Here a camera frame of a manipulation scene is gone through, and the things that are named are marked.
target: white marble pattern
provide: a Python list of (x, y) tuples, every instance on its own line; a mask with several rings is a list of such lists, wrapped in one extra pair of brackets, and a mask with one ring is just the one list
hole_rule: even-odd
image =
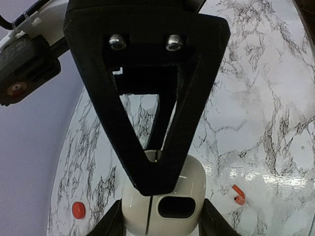
[[(207, 174), (206, 197), (244, 236), (307, 236), (315, 214), (315, 63), (291, 0), (208, 1), (231, 39), (189, 153)], [(141, 143), (155, 96), (125, 96)], [(56, 174), (48, 236), (85, 236), (121, 197), (125, 173), (83, 91)], [(232, 185), (246, 194), (240, 206)], [(71, 215), (75, 201), (87, 217)]]

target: red circle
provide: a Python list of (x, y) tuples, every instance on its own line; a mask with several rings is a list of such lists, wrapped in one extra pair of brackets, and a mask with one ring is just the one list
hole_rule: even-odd
[(85, 216), (85, 206), (82, 202), (75, 202), (72, 205), (72, 214), (74, 218), (80, 220)]

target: screw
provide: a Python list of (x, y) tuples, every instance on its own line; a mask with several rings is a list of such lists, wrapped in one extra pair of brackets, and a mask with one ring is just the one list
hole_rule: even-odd
[(15, 84), (13, 87), (12, 87), (12, 91), (18, 91), (22, 88), (22, 84)]
[(170, 52), (175, 52), (180, 50), (183, 45), (184, 44), (182, 38), (177, 34), (172, 34), (167, 39), (166, 49)]
[(113, 34), (109, 39), (109, 46), (114, 51), (120, 51), (126, 48), (126, 43), (120, 34)]

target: black slot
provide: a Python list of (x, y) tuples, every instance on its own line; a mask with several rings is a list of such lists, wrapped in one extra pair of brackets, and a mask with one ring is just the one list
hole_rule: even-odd
[(158, 212), (164, 218), (187, 219), (193, 215), (195, 208), (192, 198), (165, 197), (158, 205)]
[(40, 66), (32, 70), (28, 75), (27, 79), (32, 81), (33, 83), (38, 82), (38, 80), (42, 79), (47, 71), (50, 71), (50, 67), (52, 67), (52, 62), (50, 60), (45, 60)]

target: oval opening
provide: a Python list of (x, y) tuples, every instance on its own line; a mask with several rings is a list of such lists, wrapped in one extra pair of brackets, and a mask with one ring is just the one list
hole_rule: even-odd
[(158, 205), (158, 212), (164, 218), (187, 219), (195, 212), (193, 198), (165, 197)]

